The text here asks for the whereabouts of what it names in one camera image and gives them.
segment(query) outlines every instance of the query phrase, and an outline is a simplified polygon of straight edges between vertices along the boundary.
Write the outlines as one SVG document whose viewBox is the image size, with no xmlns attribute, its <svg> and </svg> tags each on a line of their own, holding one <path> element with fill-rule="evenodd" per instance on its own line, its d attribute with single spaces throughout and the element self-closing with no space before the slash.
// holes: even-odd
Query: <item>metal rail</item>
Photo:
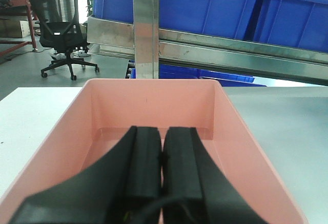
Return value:
<svg viewBox="0 0 328 224">
<path fill-rule="evenodd" d="M 134 58 L 134 27 L 90 17 L 94 54 Z M 328 54 L 159 29 L 159 61 L 173 65 L 328 85 Z"/>
</svg>

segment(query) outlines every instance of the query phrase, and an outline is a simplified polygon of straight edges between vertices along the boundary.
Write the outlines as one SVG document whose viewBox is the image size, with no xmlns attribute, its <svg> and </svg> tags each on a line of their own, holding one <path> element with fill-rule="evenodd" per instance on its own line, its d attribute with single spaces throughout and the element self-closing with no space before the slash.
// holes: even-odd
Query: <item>cardboard box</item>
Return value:
<svg viewBox="0 0 328 224">
<path fill-rule="evenodd" d="M 24 38 L 28 35 L 29 22 L 0 19 L 0 37 Z"/>
</svg>

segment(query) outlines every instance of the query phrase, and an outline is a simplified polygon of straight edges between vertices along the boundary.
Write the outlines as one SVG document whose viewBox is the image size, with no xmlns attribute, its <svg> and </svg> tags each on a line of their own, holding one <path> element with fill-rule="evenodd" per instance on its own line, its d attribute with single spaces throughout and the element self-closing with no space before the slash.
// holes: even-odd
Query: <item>office chair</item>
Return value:
<svg viewBox="0 0 328 224">
<path fill-rule="evenodd" d="M 94 66 L 99 72 L 97 64 L 85 62 L 83 58 L 71 58 L 71 53 L 76 48 L 83 48 L 87 53 L 87 35 L 81 33 L 78 21 L 77 0 L 29 0 L 33 11 L 40 21 L 40 43 L 43 47 L 54 48 L 58 53 L 64 53 L 66 59 L 52 60 L 51 64 L 41 69 L 41 76 L 47 77 L 50 69 L 68 65 L 71 80 L 76 80 L 72 64 L 80 64 L 84 68 Z"/>
</svg>

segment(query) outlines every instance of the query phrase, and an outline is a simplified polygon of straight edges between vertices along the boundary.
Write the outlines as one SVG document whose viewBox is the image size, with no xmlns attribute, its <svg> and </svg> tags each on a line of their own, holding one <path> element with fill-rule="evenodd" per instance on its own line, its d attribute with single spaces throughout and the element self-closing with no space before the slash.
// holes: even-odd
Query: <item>blue plastic crate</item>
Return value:
<svg viewBox="0 0 328 224">
<path fill-rule="evenodd" d="M 221 72 L 215 72 L 209 70 L 200 70 L 199 77 L 236 80 L 239 82 L 248 82 L 248 83 L 252 83 L 255 79 L 253 76 L 249 76 L 249 75 L 229 74 L 229 73 L 221 73 Z"/>
<path fill-rule="evenodd" d="M 135 69 L 131 71 L 131 79 L 136 78 Z M 159 65 L 159 78 L 160 79 L 197 79 L 197 78 L 217 78 L 233 80 L 238 82 L 252 83 L 254 81 L 253 76 L 221 73 L 203 69 L 187 68 L 172 65 Z"/>
<path fill-rule="evenodd" d="M 203 77 L 202 79 L 214 79 L 220 82 L 223 87 L 266 87 L 266 85 L 254 84 L 248 82 L 240 82 L 237 80 L 229 80 L 229 79 L 220 79 L 220 78 L 209 78 Z"/>
<path fill-rule="evenodd" d="M 256 0 L 160 0 L 161 28 L 243 39 Z M 95 17 L 133 22 L 133 0 L 94 0 Z"/>
<path fill-rule="evenodd" d="M 264 0 L 254 41 L 328 52 L 328 0 Z"/>
</svg>

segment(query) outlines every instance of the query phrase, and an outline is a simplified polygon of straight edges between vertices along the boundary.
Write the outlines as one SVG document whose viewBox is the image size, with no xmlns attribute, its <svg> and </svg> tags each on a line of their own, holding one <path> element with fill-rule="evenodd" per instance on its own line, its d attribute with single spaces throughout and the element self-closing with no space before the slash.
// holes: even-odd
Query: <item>workbench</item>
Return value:
<svg viewBox="0 0 328 224">
<path fill-rule="evenodd" d="M 10 15 L 10 16 L 26 16 L 27 20 L 29 22 L 29 28 L 30 28 L 30 34 L 31 34 L 31 41 L 17 41 L 17 40 L 1 40 L 0 39 L 0 44 L 15 44 L 15 46 L 0 52 L 0 56 L 6 55 L 10 52 L 13 52 L 20 47 L 23 47 L 25 45 L 32 45 L 33 50 L 36 51 L 36 41 L 35 41 L 35 36 L 34 36 L 34 30 L 33 30 L 33 23 L 32 23 L 32 15 L 31 15 L 31 4 L 29 0 L 10 0 L 12 6 L 5 8 L 5 9 L 0 9 L 0 15 Z M 26 13 L 15 13 L 11 12 L 10 8 L 15 8 L 15 7 L 24 7 Z"/>
<path fill-rule="evenodd" d="M 79 90 L 18 88 L 0 101 L 0 196 Z M 309 223 L 328 223 L 328 88 L 225 90 Z"/>
</svg>

